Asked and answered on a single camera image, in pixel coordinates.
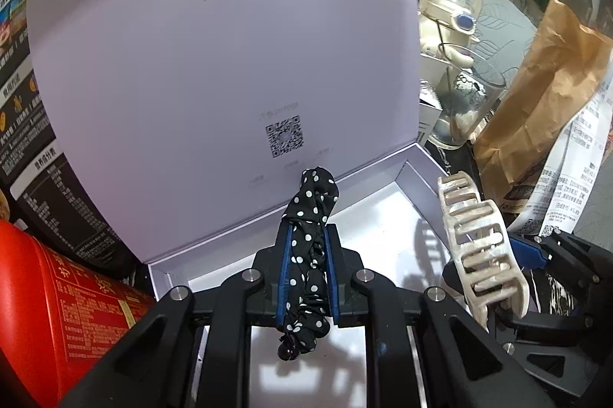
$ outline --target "red plastic bottle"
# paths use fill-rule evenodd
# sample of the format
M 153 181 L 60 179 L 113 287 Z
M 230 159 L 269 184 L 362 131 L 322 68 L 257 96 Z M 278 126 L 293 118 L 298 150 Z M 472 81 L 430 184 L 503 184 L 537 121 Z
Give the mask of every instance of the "red plastic bottle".
M 153 301 L 0 221 L 0 349 L 41 408 L 56 407 Z

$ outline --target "blue button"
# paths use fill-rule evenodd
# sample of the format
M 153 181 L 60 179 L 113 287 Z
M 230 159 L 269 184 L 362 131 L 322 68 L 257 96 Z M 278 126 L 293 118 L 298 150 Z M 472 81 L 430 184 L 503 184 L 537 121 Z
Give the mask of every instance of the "blue button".
M 474 18 L 468 14 L 458 14 L 456 15 L 456 23 L 460 29 L 470 31 L 474 27 Z

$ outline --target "brown paper bag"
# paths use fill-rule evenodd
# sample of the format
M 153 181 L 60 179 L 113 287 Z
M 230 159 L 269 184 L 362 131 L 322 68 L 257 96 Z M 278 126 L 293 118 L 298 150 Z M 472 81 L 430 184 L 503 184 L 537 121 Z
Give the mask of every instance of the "brown paper bag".
M 514 185 L 538 178 L 560 130 L 596 91 L 611 47 L 613 40 L 581 25 L 568 6 L 549 2 L 511 88 L 474 143 L 485 197 L 502 211 Z M 514 198 L 508 212 L 521 211 L 527 197 Z

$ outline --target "clear plastic cup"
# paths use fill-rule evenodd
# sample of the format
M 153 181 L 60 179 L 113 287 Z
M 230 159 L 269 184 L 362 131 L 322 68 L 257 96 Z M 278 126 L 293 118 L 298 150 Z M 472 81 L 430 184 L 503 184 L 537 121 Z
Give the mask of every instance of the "clear plastic cup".
M 443 110 L 429 140 L 442 149 L 459 149 L 505 89 L 505 80 L 466 47 L 441 43 L 439 49 L 450 65 L 436 88 Z

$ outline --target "black polka dot scrunchie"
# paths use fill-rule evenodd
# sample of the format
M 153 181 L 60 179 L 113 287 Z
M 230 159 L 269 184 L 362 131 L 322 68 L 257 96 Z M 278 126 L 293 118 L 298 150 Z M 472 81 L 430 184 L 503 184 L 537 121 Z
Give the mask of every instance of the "black polka dot scrunchie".
M 338 187 L 322 167 L 302 173 L 300 191 L 287 205 L 284 218 L 292 225 L 287 267 L 287 303 L 279 357 L 294 360 L 313 351 L 330 331 L 326 287 L 324 226 L 338 200 Z

